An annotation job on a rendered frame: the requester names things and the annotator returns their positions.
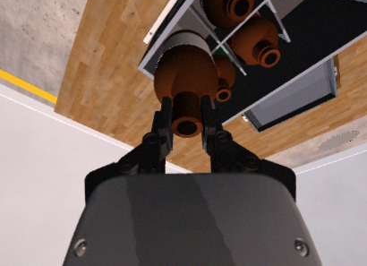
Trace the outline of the grey shallow tray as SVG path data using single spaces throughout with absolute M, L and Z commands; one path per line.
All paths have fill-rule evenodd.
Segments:
M 337 98 L 333 56 L 243 113 L 257 133 Z

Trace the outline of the brown glass bottle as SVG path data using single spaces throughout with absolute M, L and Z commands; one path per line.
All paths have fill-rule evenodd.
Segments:
M 202 131 L 201 97 L 218 93 L 218 72 L 207 41 L 194 30 L 178 30 L 164 42 L 154 74 L 160 104 L 172 99 L 172 132 L 192 138 Z
M 209 22 L 222 30 L 240 25 L 252 12 L 255 0 L 200 0 Z
M 213 59 L 218 71 L 218 93 L 216 99 L 224 102 L 231 97 L 231 87 L 235 82 L 235 67 L 225 51 L 219 47 L 213 54 Z M 230 87 L 229 87 L 230 86 Z
M 243 64 L 260 64 L 268 68 L 275 65 L 280 58 L 277 27 L 257 13 L 227 39 L 226 43 Z

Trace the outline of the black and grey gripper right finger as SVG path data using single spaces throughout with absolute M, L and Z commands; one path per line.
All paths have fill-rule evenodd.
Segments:
M 201 119 L 202 148 L 210 155 L 211 173 L 254 172 L 272 176 L 282 182 L 296 203 L 294 171 L 278 163 L 259 159 L 257 155 L 233 141 L 232 134 L 223 130 L 218 109 L 212 110 L 209 95 L 201 97 Z

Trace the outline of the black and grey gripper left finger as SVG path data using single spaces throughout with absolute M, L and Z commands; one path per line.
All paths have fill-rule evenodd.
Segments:
M 166 156 L 173 150 L 172 112 L 172 99 L 163 97 L 160 111 L 155 111 L 151 132 L 143 136 L 141 144 L 122 156 L 118 162 L 95 169 L 86 175 L 85 205 L 97 185 L 109 178 L 129 174 L 166 173 Z

